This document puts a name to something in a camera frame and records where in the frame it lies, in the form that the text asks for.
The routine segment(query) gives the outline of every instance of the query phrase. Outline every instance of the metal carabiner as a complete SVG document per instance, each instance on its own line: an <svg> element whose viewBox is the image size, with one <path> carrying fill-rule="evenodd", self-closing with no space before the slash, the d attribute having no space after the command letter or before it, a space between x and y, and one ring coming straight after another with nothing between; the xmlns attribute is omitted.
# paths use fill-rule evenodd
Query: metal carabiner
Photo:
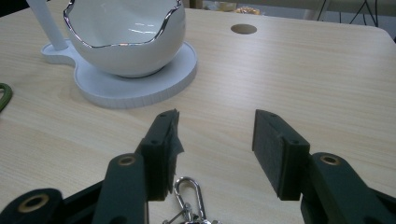
<svg viewBox="0 0 396 224"><path fill-rule="evenodd" d="M174 191L176 194L176 197L178 199L178 203L180 204L181 208L183 209L184 212L184 219L187 221L187 223L195 223L194 221L196 220L195 214L192 212L191 206L189 203L184 203L183 198L180 195L180 190L179 186L183 182L189 182L195 187L195 193L197 196L197 201L198 201L198 209L199 209L199 217L200 217L200 223L207 223L206 219L206 213L205 213L205 208L204 208L204 201L202 199L202 194L201 194L201 188L199 187L199 184L192 179L191 177L188 176L182 176L179 178L174 186Z"/></svg>

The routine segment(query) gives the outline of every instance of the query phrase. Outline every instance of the floor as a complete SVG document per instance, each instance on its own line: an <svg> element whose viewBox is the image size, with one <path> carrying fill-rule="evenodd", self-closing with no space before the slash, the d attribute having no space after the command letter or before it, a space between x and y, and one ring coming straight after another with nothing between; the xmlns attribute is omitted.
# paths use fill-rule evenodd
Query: floor
<svg viewBox="0 0 396 224"><path fill-rule="evenodd" d="M204 1L204 7L206 8L216 8L213 6L214 3L212 1ZM286 7L267 7L267 6L256 6L256 5L243 5L237 4L236 7L253 7L260 10L262 15L271 16L271 17L283 17L283 18L292 18L292 19L303 19L305 10L299 8L286 8ZM375 26L373 19L370 15L362 15L359 14L356 16L356 13L339 13L339 12L326 12L323 21L327 22L340 22L341 23L351 23L356 25L370 25ZM396 38L396 17L386 17L386 16L378 16L378 27L387 31L392 39Z"/></svg>

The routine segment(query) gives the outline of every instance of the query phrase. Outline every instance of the table hole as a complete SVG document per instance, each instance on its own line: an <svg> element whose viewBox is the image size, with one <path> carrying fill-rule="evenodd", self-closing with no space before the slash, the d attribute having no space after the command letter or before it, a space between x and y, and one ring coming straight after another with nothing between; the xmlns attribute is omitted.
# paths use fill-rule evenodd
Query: table hole
<svg viewBox="0 0 396 224"><path fill-rule="evenodd" d="M251 35L257 32L257 28L249 24L236 24L231 27L231 30L240 35Z"/></svg>

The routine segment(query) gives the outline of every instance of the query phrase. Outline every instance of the green object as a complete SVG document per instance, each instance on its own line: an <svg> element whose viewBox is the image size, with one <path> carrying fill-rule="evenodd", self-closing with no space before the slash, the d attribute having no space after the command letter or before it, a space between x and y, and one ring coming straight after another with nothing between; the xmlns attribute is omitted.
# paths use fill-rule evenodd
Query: green object
<svg viewBox="0 0 396 224"><path fill-rule="evenodd" d="M3 96L0 99L0 112L6 107L12 97L12 89L6 83L0 83L0 90L3 90Z"/></svg>

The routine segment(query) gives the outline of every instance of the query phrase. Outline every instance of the white stand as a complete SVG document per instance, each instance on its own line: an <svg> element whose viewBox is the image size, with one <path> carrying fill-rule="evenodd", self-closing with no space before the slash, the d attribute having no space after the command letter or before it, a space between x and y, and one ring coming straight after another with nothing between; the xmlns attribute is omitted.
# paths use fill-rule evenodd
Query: white stand
<svg viewBox="0 0 396 224"><path fill-rule="evenodd" d="M63 50L55 50L48 44L41 52L49 63L74 65L75 81L82 95L102 107L124 109L153 105L184 90L196 74L197 55L186 42L172 62L153 75L139 78L105 73L85 61L70 40L66 40L66 44L68 48Z"/></svg>

